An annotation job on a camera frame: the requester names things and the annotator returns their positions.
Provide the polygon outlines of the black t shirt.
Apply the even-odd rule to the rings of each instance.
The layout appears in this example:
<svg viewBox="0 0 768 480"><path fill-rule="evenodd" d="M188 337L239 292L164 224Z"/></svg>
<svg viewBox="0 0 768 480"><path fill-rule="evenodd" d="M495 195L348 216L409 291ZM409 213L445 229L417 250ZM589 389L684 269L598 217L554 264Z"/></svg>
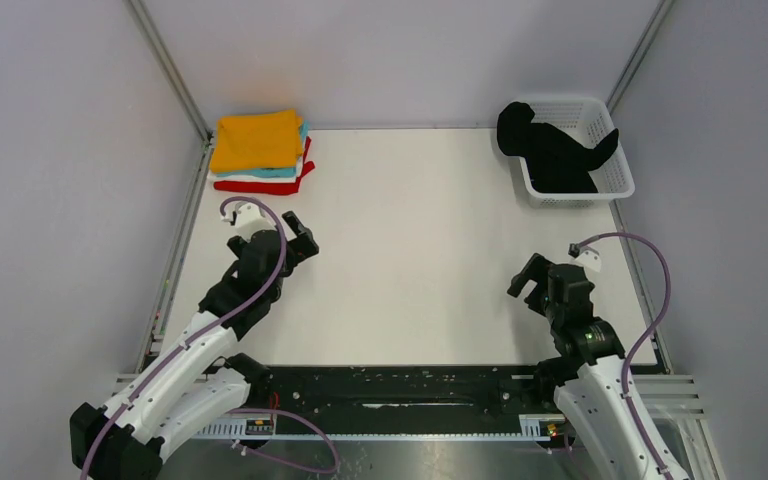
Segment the black t shirt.
<svg viewBox="0 0 768 480"><path fill-rule="evenodd" d="M529 181L544 194L595 194L590 176L616 152L620 131L615 128L595 147L587 148L549 123L536 122L532 107L507 105L497 117L496 140L501 153L526 161Z"/></svg>

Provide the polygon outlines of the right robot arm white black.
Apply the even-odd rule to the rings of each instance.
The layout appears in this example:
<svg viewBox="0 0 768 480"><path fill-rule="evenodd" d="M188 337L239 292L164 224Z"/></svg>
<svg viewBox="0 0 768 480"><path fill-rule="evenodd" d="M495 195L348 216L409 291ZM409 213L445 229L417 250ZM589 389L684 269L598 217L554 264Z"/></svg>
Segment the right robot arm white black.
<svg viewBox="0 0 768 480"><path fill-rule="evenodd" d="M560 411L605 479L686 479L642 403L628 357L613 327L596 316L594 284L583 267L535 253L511 280L508 293L544 317L557 357L538 363L533 396Z"/></svg>

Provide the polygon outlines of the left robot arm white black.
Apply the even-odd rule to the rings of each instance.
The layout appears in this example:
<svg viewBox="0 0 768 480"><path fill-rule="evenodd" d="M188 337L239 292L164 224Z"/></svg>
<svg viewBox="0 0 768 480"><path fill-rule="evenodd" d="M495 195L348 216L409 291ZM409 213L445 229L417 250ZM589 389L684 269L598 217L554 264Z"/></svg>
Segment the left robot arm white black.
<svg viewBox="0 0 768 480"><path fill-rule="evenodd" d="M238 230L227 242L235 259L175 343L102 406L72 413L71 456L82 478L154 479L225 412L269 401L268 368L234 350L280 299L284 278L319 247L292 211L240 204L226 220Z"/></svg>

